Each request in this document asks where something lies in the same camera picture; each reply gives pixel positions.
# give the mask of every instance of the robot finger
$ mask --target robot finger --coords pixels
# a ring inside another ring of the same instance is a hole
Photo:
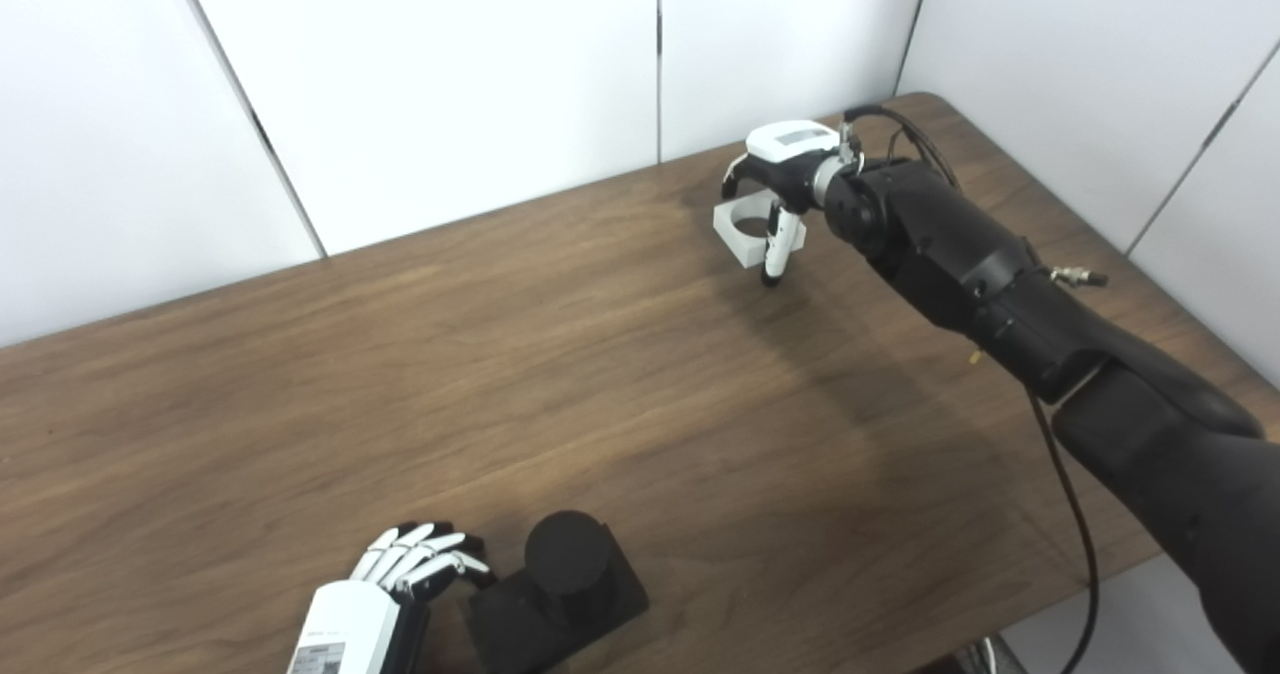
[[[449,524],[448,522],[444,522],[442,524],[444,528],[448,528],[449,531],[453,529],[453,524]],[[381,553],[378,560],[374,561],[374,565],[371,565],[371,568],[364,577],[366,582],[383,581],[383,577],[385,577],[387,573],[390,572],[393,567],[396,567],[398,560],[403,559],[403,556],[410,553],[410,550],[413,547],[413,545],[416,545],[416,542],[421,542],[422,538],[426,538],[431,536],[433,532],[439,531],[439,528],[442,528],[442,524],[426,523],[421,524],[421,527],[412,528],[408,532],[403,532],[399,537],[396,538],[396,541],[392,542],[390,546],[385,547],[385,550]]]
[[[412,569],[396,582],[396,588],[410,592],[415,601],[430,601],[458,577],[467,579],[477,588],[485,588],[498,581],[493,569],[484,561],[461,551],[453,551],[435,556],[426,564]]]
[[[484,538],[454,532],[443,537],[425,538],[404,554],[387,574],[378,581],[384,590],[392,588],[397,579],[408,574],[416,565],[447,551],[484,551]]]
[[[366,547],[365,554],[360,556],[360,561],[356,563],[356,569],[352,570],[351,578],[364,579],[367,577],[369,573],[372,572],[374,565],[378,564],[378,560],[381,559],[384,551],[387,551],[398,537],[402,537],[416,528],[416,522],[404,522],[403,524],[398,524],[397,527],[392,527],[380,533],[379,537],[375,538],[369,547]]]

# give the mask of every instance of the label sticker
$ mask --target label sticker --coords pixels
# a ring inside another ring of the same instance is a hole
[[[347,645],[317,645],[300,647],[293,655],[293,668],[289,674],[338,674],[342,666],[342,652]]]

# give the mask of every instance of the black cable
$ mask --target black cable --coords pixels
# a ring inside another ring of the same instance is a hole
[[[886,162],[892,162],[892,160],[893,160],[893,145],[897,143],[897,137],[902,136],[902,132],[905,132],[905,129],[900,127],[900,128],[897,128],[896,132],[893,132],[893,136],[888,137],[888,152],[884,153]]]
[[[1076,665],[1080,664],[1080,659],[1084,657],[1084,651],[1089,648],[1089,641],[1093,638],[1093,628],[1098,623],[1098,597],[1101,596],[1098,556],[1097,551],[1093,551],[1093,536],[1089,535],[1089,523],[1084,521],[1084,512],[1080,509],[1080,501],[1075,498],[1075,487],[1071,486],[1071,477],[1066,473],[1065,466],[1062,466],[1062,457],[1057,451],[1057,441],[1053,440],[1053,432],[1050,428],[1048,418],[1044,416],[1044,409],[1039,404],[1039,400],[1036,399],[1036,393],[1029,388],[1027,396],[1032,402],[1032,413],[1036,414],[1036,422],[1044,435],[1044,445],[1048,448],[1050,459],[1053,460],[1057,481],[1062,485],[1066,503],[1071,506],[1071,515],[1075,517],[1075,527],[1080,531],[1080,545],[1084,547],[1084,563],[1089,568],[1089,611],[1084,615],[1084,631],[1080,632],[1080,641],[1076,642],[1075,651],[1071,652],[1071,659],[1066,660],[1066,666],[1062,668],[1062,674],[1071,674],[1071,671],[1075,671]]]
[[[931,164],[933,169],[937,169],[937,171],[947,179],[948,185],[955,188],[956,192],[964,194],[964,191],[960,188],[960,179],[956,178],[956,173],[952,171],[951,164],[947,164],[947,160],[943,159],[938,147],[933,146],[933,142],[923,130],[920,130],[920,127],[915,127],[915,123],[910,121],[910,119],[905,118],[902,114],[899,114],[892,109],[886,109],[878,104],[854,106],[852,109],[846,110],[845,121],[852,123],[855,119],[864,116],[886,116],[899,123],[901,128],[906,130],[906,138],[911,142],[911,145],[915,145],[916,150],[920,150],[920,159],[923,159],[924,162]]]

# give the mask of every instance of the black cylinder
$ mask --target black cylinder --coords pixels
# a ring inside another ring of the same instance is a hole
[[[581,627],[605,615],[616,587],[609,570],[613,538],[581,512],[557,512],[539,522],[525,541],[525,568],[548,619]]]

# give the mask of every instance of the white robotic hand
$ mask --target white robotic hand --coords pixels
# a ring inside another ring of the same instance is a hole
[[[425,602],[460,577],[477,588],[494,583],[489,565],[465,554],[483,551],[484,541],[454,532],[448,522],[399,524],[369,545],[351,578],[375,583],[397,601]]]
[[[484,541],[453,524],[398,524],[361,555],[348,579],[316,590],[288,674],[408,674],[429,610],[457,579],[498,581],[480,559]]]

